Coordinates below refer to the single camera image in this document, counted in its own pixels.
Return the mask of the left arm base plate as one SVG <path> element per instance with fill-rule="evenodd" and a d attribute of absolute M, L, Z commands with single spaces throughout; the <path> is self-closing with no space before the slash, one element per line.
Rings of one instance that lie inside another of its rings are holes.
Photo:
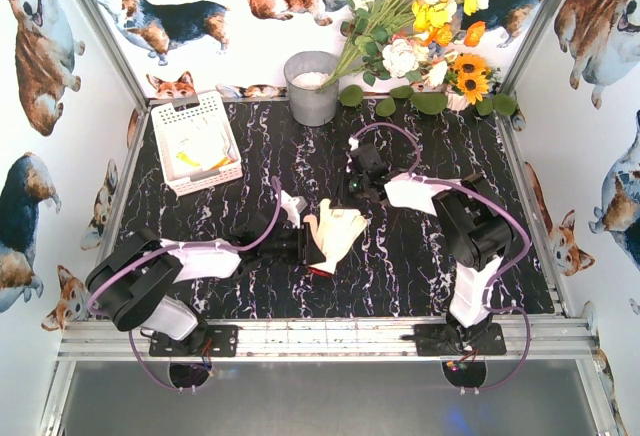
<path fill-rule="evenodd" d="M 150 338 L 149 355 L 152 357 L 234 357 L 239 327 L 231 324 L 200 322 L 193 332 L 182 340 L 164 333 L 154 332 Z"/>

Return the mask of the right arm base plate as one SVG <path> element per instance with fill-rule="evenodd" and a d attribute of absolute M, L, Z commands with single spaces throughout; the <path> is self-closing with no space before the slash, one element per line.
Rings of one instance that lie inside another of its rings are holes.
<path fill-rule="evenodd" d="M 412 332 L 400 339 L 413 342 L 419 356 L 502 356 L 507 353 L 502 328 L 493 321 L 492 315 L 464 327 L 447 314 L 442 323 L 414 325 Z"/>

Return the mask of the cream knit glove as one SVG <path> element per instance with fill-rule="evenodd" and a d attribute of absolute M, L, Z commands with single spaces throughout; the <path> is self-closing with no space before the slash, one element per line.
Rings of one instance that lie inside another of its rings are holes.
<path fill-rule="evenodd" d="M 368 226 L 367 219 L 358 209 L 331 209 L 328 198 L 319 203 L 318 216 L 308 214 L 303 222 L 310 224 L 315 242 L 326 257 L 324 263 L 311 266 L 333 275 L 337 263 L 347 255 Z"/>

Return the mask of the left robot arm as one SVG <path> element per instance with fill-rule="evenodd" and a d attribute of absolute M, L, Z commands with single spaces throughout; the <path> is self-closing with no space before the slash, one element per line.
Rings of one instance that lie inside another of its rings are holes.
<path fill-rule="evenodd" d="M 208 324 L 186 303 L 169 296 L 187 280 L 238 279 L 255 265 L 282 262 L 314 267 L 326 261 L 308 223 L 276 223 L 259 235 L 254 226 L 228 240 L 177 242 L 148 229 L 126 241 L 87 277 L 87 309 L 108 317 L 121 332 L 150 330 L 192 354 L 207 341 Z"/>

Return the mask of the white plastic storage basket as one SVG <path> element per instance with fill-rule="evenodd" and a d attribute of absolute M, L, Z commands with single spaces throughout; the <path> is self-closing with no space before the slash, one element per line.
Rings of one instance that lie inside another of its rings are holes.
<path fill-rule="evenodd" d="M 177 196 L 243 176 L 240 151 L 219 92 L 156 106 L 151 121 L 164 182 Z"/>

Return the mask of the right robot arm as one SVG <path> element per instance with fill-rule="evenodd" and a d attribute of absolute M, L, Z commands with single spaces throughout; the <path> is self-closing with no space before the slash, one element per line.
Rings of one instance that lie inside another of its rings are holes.
<path fill-rule="evenodd" d="M 349 141 L 348 163 L 339 172 L 332 209 L 356 209 L 364 200 L 411 209 L 438 219 L 456 262 L 449 316 L 471 328 L 489 317 L 485 287 L 503 262 L 516 231 L 484 176 L 438 180 L 395 170 L 372 144 Z"/>

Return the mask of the orange dotted glove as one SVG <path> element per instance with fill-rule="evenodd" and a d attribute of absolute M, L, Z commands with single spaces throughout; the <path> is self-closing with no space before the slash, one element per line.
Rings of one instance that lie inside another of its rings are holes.
<path fill-rule="evenodd" d="M 191 171 L 219 169 L 236 161 L 231 155 L 231 142 L 226 133 L 208 125 L 186 126 L 172 156 Z"/>

